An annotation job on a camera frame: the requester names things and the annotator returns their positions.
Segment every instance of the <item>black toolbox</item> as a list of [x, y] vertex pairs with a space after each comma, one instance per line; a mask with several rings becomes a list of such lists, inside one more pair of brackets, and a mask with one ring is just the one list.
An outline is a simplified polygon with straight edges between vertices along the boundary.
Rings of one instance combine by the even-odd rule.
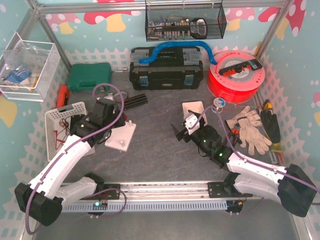
[[136, 47], [131, 51], [129, 79], [135, 90], [197, 89], [204, 78], [198, 47], [172, 47], [161, 50], [156, 60], [140, 64], [151, 56], [154, 47]]

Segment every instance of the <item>blue hose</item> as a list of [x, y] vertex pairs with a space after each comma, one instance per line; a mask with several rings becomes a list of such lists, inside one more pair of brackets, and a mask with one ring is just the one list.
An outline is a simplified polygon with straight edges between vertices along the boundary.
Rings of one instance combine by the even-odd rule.
[[158, 46], [156, 46], [153, 51], [152, 55], [150, 57], [139, 59], [140, 64], [150, 64], [154, 62], [158, 56], [158, 53], [162, 49], [166, 48], [175, 48], [175, 47], [203, 47], [209, 56], [209, 61], [213, 65], [217, 65], [217, 62], [215, 60], [215, 57], [212, 53], [212, 50], [208, 44], [206, 44], [204, 41], [167, 41], [160, 43]]

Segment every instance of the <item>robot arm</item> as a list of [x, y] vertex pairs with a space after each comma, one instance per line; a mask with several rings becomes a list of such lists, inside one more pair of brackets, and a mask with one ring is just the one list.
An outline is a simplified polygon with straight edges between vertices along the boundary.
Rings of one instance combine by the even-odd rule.
[[178, 139], [192, 140], [220, 168], [229, 171], [224, 189], [229, 194], [254, 194], [280, 202], [290, 213], [305, 217], [315, 198], [316, 191], [280, 173], [294, 176], [314, 186], [309, 177], [297, 165], [289, 167], [267, 164], [245, 156], [222, 144], [222, 137], [210, 125], [204, 126], [202, 119], [191, 128], [199, 116], [190, 112], [182, 123], [182, 130], [173, 127]]
[[[84, 136], [87, 136], [110, 124], [119, 115], [119, 110], [112, 100], [101, 98], [95, 102], [93, 112], [85, 119], [75, 123], [64, 145], [50, 163], [28, 185], [19, 183], [14, 193], [21, 211], [26, 212], [27, 203], [36, 186], [34, 198], [29, 209], [29, 215], [44, 226], [52, 224], [60, 215], [63, 207], [82, 199], [95, 192], [103, 190], [104, 180], [99, 176], [88, 173], [79, 181], [61, 187], [61, 184], [77, 164], [77, 162], [101, 139], [107, 130], [98, 133], [86, 141], [80, 141], [63, 154], [55, 164], [55, 160], [66, 152], [66, 149]], [[125, 125], [124, 114], [114, 127]], [[45, 179], [41, 181], [45, 172], [50, 169]]]

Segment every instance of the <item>work glove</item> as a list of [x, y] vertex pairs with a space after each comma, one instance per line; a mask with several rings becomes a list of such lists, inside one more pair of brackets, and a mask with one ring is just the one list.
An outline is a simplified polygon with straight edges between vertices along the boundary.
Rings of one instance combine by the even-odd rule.
[[261, 122], [271, 142], [273, 144], [280, 143], [281, 135], [277, 115], [272, 114], [270, 110], [263, 110], [261, 112]]
[[261, 119], [256, 110], [250, 110], [250, 106], [246, 106], [240, 113], [235, 115], [232, 119], [225, 120], [225, 123], [230, 130], [234, 129], [239, 119], [247, 118], [252, 126], [262, 126]]
[[266, 154], [266, 151], [269, 150], [269, 146], [271, 146], [272, 142], [263, 136], [257, 128], [252, 126], [247, 118], [239, 119], [238, 123], [240, 125], [239, 138], [242, 141], [240, 146], [245, 148], [247, 141], [249, 144], [249, 155], [255, 155], [255, 148], [259, 154]]

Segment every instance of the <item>wire basket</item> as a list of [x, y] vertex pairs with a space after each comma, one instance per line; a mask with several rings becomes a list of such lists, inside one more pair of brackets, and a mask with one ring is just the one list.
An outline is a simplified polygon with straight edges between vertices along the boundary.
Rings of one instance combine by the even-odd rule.
[[[63, 127], [60, 126], [59, 122], [61, 119], [65, 119], [66, 122], [68, 122], [70, 126], [70, 120], [73, 115], [87, 115], [88, 112], [86, 110], [85, 103], [83, 101], [73, 103], [70, 105], [62, 106], [50, 111], [47, 111], [44, 115], [45, 119], [45, 135], [46, 135], [46, 148], [47, 148], [47, 157], [48, 161], [50, 162], [56, 154], [59, 152], [59, 150], [62, 148], [62, 144], [58, 144], [59, 147], [56, 149], [57, 146], [57, 139], [62, 139], [64, 136], [61, 134], [61, 136], [58, 136], [55, 133], [60, 133], [63, 131]], [[94, 154], [95, 147], [93, 146], [89, 152], [85, 154], [90, 155]]]
[[145, 2], [146, 41], [222, 39], [227, 20], [219, 3], [159, 5]]

